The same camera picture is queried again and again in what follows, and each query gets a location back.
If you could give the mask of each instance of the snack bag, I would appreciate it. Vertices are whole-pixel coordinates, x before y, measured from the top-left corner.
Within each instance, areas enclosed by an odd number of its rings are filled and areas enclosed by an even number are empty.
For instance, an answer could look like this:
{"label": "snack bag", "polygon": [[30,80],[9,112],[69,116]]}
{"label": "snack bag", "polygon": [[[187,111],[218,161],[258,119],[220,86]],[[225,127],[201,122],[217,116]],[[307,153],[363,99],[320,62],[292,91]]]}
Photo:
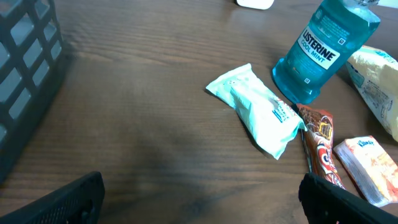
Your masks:
{"label": "snack bag", "polygon": [[345,189],[331,158],[333,147],[333,117],[325,110],[313,110],[297,104],[298,113],[304,119],[308,131],[302,131],[305,153],[310,172]]}
{"label": "snack bag", "polygon": [[334,151],[369,203],[398,202],[397,164],[372,136],[345,139]]}
{"label": "snack bag", "polygon": [[257,78],[251,64],[225,73],[206,89],[236,110],[257,144],[275,159],[300,128],[306,129],[291,107]]}
{"label": "snack bag", "polygon": [[362,46],[346,63],[359,94],[398,141],[398,63],[382,50]]}

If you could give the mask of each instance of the teal bottle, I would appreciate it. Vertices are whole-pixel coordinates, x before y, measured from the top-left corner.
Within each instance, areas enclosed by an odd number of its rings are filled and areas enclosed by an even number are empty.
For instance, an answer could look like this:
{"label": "teal bottle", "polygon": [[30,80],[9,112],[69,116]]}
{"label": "teal bottle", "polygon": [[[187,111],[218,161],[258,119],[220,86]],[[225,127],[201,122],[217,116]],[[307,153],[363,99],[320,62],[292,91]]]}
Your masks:
{"label": "teal bottle", "polygon": [[272,70],[293,103],[309,104],[329,78],[380,24],[369,6],[378,0],[324,0],[287,55]]}

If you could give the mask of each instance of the light blue plastic packet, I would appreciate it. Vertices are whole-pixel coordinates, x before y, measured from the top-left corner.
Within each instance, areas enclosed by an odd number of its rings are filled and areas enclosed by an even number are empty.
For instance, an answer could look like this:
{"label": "light blue plastic packet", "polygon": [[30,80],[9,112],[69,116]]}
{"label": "light blue plastic packet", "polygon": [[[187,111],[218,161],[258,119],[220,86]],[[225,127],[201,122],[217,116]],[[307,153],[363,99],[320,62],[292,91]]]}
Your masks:
{"label": "light blue plastic packet", "polygon": [[206,89],[236,110],[257,144],[275,159],[299,129],[307,130],[301,117],[257,78],[251,64],[225,73]]}

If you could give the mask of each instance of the basket hole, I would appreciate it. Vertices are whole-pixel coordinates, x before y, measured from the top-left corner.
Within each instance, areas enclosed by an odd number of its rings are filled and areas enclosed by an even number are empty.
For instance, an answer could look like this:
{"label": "basket hole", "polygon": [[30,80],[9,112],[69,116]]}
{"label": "basket hole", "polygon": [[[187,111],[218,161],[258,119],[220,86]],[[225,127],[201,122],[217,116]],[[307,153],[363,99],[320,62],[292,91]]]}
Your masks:
{"label": "basket hole", "polygon": [[50,67],[48,63],[44,60],[32,77],[33,82],[35,83],[36,86],[39,86],[42,83],[42,80],[48,73],[49,68]]}
{"label": "basket hole", "polygon": [[55,31],[57,31],[57,27],[55,26],[54,21],[51,19],[50,22],[44,28],[44,36],[47,41],[51,40]]}
{"label": "basket hole", "polygon": [[17,88],[21,82],[22,77],[19,72],[14,68],[10,74],[0,83],[0,102],[5,102],[12,92]]}
{"label": "basket hole", "polygon": [[62,50],[62,47],[60,45],[60,41],[57,40],[56,43],[54,44],[54,46],[51,48],[51,56],[54,60],[58,57],[61,50]]}
{"label": "basket hole", "polygon": [[22,93],[18,96],[17,100],[14,102],[14,104],[11,106],[10,110],[8,113],[13,119],[17,119],[18,116],[21,114],[22,110],[25,108],[27,102],[30,99],[30,93],[29,91],[25,88]]}
{"label": "basket hole", "polygon": [[2,124],[0,124],[0,142],[6,137],[7,129]]}
{"label": "basket hole", "polygon": [[1,0],[0,1],[0,12],[3,16],[6,16],[8,12],[11,11],[11,9],[16,5],[16,2],[18,0]]}
{"label": "basket hole", "polygon": [[40,45],[39,40],[36,39],[24,55],[26,67],[30,68],[42,51],[43,48]]}
{"label": "basket hole", "polygon": [[27,13],[11,29],[12,38],[16,45],[20,45],[33,30],[33,23]]}
{"label": "basket hole", "polygon": [[48,0],[38,0],[35,3],[35,9],[38,17],[41,19],[44,17],[47,10],[50,8],[50,4]]}
{"label": "basket hole", "polygon": [[0,43],[0,68],[7,62],[9,59],[10,54],[8,53],[7,49]]}

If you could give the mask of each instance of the wooden table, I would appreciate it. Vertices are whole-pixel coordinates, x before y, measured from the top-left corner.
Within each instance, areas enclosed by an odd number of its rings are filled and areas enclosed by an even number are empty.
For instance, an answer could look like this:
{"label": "wooden table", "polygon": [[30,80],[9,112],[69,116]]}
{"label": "wooden table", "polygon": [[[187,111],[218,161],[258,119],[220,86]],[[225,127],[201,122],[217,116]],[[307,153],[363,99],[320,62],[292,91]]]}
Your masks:
{"label": "wooden table", "polygon": [[[320,1],[276,0],[266,11],[232,0],[58,0],[73,55],[66,80],[0,188],[0,215],[92,170],[103,174],[100,223],[306,223],[298,200],[308,165],[300,137],[277,161],[250,142],[236,113],[205,93],[219,75],[252,63],[286,100],[270,70]],[[368,45],[398,58],[397,10]],[[335,144],[372,134],[398,162],[388,135],[346,70],[314,108],[335,117]],[[338,172],[358,194],[344,169]],[[398,215],[398,205],[385,210]]]}

